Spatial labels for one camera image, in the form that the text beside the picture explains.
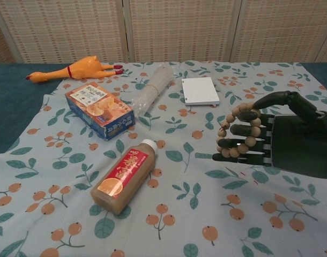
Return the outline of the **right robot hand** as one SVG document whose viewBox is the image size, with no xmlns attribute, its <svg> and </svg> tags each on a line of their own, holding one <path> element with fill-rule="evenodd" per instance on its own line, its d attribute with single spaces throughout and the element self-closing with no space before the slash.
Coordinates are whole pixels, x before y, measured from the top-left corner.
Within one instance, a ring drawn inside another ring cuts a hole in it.
<svg viewBox="0 0 327 257">
<path fill-rule="evenodd" d="M 297 92 L 274 92 L 226 116 L 212 159 L 327 179 L 327 112 Z"/>
</svg>

